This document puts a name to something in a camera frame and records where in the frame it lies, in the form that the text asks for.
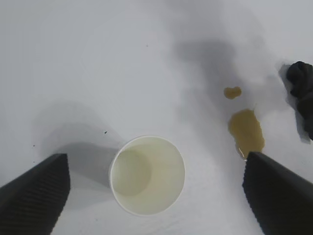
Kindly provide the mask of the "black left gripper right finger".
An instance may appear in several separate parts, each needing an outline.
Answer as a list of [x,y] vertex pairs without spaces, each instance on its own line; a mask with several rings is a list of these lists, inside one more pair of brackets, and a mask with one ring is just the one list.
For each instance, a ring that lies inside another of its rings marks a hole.
[[264,234],[313,233],[313,185],[309,181],[263,153],[250,152],[242,187]]

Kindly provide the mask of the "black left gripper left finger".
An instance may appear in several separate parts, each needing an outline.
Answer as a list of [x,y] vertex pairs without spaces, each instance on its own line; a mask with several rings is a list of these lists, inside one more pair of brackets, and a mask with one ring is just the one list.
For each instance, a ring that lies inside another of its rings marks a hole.
[[49,235],[70,192],[67,154],[54,154],[0,188],[2,235]]

